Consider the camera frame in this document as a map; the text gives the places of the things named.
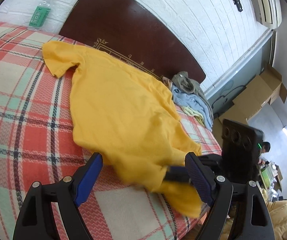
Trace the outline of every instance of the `black hair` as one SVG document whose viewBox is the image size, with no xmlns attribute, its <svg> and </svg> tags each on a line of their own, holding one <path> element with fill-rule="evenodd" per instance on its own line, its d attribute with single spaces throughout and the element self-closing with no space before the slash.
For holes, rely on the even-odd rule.
<svg viewBox="0 0 287 240">
<path fill-rule="evenodd" d="M 270 151 L 270 143 L 269 142 L 263 142 L 262 147 L 265 148 L 266 152 Z"/>
</svg>

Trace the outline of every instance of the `plastic bottle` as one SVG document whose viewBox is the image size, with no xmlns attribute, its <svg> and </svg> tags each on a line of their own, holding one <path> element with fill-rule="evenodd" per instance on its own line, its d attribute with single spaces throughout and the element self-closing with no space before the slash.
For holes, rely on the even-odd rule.
<svg viewBox="0 0 287 240">
<path fill-rule="evenodd" d="M 38 31 L 41 29 L 51 10 L 51 4 L 52 0 L 42 0 L 41 3 L 39 3 L 29 22 L 29 30 Z"/>
</svg>

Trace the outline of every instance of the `bed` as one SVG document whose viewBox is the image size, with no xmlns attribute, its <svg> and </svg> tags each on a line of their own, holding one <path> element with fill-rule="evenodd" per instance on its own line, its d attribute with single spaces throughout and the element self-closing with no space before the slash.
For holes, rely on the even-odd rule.
<svg viewBox="0 0 287 240">
<path fill-rule="evenodd" d="M 132 17 L 114 18 L 113 24 L 103 21 L 103 12 L 109 14 L 112 9 L 119 10 L 116 17 L 125 11 Z M 0 23 L 0 239 L 12 239 L 25 194 L 34 181 L 54 183 L 73 174 L 91 156 L 72 139 L 69 93 L 74 70 L 55 79 L 43 61 L 41 46 L 51 40 L 104 50 L 157 79 L 171 78 L 182 70 L 199 82 L 205 78 L 190 52 L 133 0 L 79 0 L 60 35 Z M 147 46 L 149 41 L 155 47 Z M 202 154 L 221 154 L 210 131 L 179 107 L 177 111 L 184 130 L 201 144 Z M 181 239 L 199 222 L 173 210 L 162 195 L 122 184 L 110 166 L 104 166 L 79 210 L 94 239 Z M 53 211 L 61 239 L 68 239 L 55 204 Z"/>
</svg>

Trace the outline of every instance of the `brick-patterned wall panel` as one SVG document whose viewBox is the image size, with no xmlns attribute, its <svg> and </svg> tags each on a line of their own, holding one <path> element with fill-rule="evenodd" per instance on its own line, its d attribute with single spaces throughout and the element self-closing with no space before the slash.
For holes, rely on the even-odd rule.
<svg viewBox="0 0 287 240">
<path fill-rule="evenodd" d="M 5 0 L 0 21 L 28 25 L 40 0 Z M 190 50 L 206 74 L 209 88 L 263 34 L 251 0 L 241 0 L 240 13 L 232 0 L 137 0 L 158 17 Z M 44 30 L 59 33 L 77 0 L 55 0 Z"/>
</svg>

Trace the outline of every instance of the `light blue sweater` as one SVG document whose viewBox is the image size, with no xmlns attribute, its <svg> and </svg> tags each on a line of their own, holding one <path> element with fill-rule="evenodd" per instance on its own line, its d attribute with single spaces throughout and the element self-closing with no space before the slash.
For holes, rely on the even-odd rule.
<svg viewBox="0 0 287 240">
<path fill-rule="evenodd" d="M 204 101 L 195 94 L 186 94 L 175 85 L 172 85 L 171 92 L 173 102 L 178 106 L 190 106 L 193 110 L 198 111 L 204 118 L 205 127 L 212 131 L 213 122 L 210 118 L 209 109 Z"/>
</svg>

